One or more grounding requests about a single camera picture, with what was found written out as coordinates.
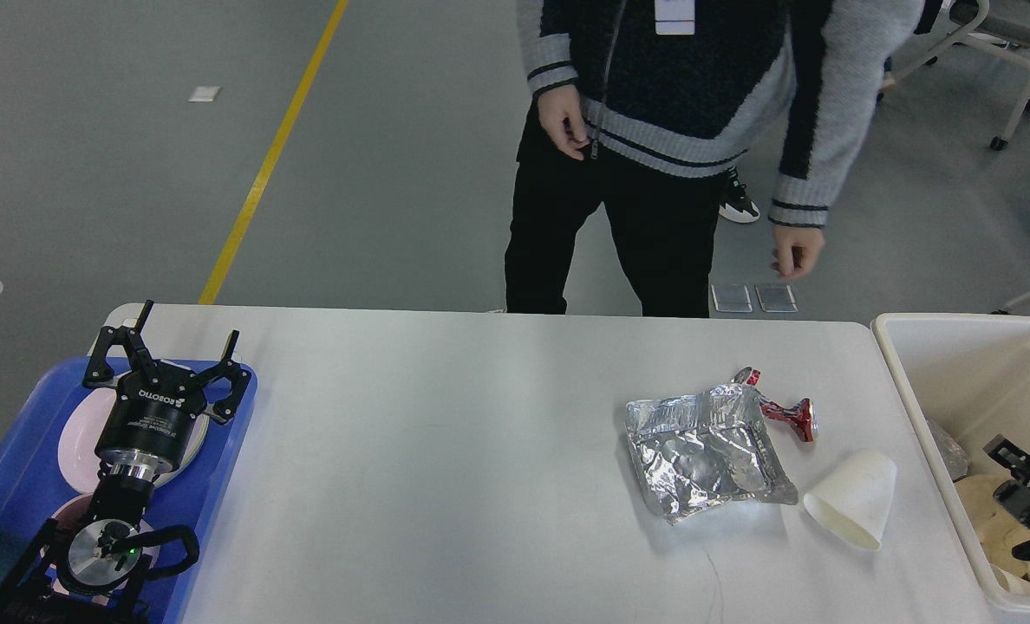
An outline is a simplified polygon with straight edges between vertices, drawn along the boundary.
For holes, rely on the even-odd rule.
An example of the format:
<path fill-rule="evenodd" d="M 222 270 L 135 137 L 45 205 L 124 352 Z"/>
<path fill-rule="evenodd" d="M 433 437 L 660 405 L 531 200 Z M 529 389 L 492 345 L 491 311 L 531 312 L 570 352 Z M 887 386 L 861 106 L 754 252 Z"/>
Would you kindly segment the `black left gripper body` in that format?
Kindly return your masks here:
<path fill-rule="evenodd" d="M 152 470 L 152 477 L 179 467 L 195 418 L 206 407 L 205 391 L 178 396 L 197 373 L 190 368 L 162 368 L 160 385 L 150 387 L 142 372 L 126 372 L 101 384 L 115 390 L 95 455 L 106 465 L 137 462 Z"/>

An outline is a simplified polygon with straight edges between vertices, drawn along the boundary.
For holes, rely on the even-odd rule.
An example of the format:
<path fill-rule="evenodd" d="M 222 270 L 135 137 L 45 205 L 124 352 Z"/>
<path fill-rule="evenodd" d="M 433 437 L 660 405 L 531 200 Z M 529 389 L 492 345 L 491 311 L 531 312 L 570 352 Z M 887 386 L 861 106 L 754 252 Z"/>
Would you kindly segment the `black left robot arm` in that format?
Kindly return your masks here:
<path fill-rule="evenodd" d="M 252 416 L 235 359 L 167 361 L 152 304 L 55 365 L 0 444 L 0 623 L 177 623 Z"/>

